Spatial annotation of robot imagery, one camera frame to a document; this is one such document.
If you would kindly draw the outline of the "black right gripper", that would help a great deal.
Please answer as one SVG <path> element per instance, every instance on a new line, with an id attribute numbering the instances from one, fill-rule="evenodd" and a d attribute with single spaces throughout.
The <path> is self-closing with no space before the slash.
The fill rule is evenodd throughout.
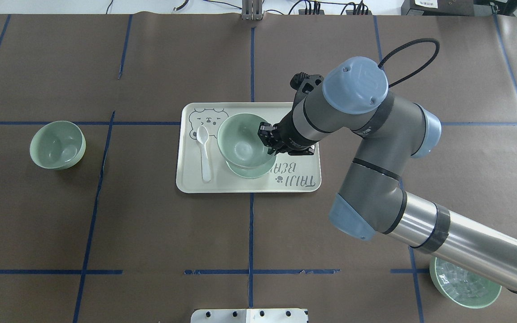
<path id="1" fill-rule="evenodd" d="M 288 112 L 280 122 L 260 122 L 258 136 L 269 155 L 286 153 L 291 156 L 312 156 L 314 141 L 303 137 L 293 121 L 293 112 Z"/>

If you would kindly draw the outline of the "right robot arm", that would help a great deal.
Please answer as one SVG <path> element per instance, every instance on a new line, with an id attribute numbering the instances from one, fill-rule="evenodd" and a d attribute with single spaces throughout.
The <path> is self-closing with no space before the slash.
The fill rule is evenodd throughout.
<path id="1" fill-rule="evenodd" d="M 292 84 L 292 110 L 257 131 L 271 155 L 310 155 L 343 127 L 362 139 L 329 214 L 335 227 L 361 240 L 393 237 L 517 294 L 517 239 L 400 188 L 409 160 L 439 142 L 435 115 L 390 91 L 367 57 L 347 59 L 326 78 L 298 74 Z"/>

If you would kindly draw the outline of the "green bowl near left arm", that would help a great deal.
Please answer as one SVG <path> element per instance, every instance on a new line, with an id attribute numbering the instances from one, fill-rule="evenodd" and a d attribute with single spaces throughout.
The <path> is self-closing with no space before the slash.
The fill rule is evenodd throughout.
<path id="1" fill-rule="evenodd" d="M 38 167 L 57 171 L 74 167 L 83 158 L 86 147 L 86 138 L 78 125 L 55 121 L 35 133 L 29 153 Z"/>

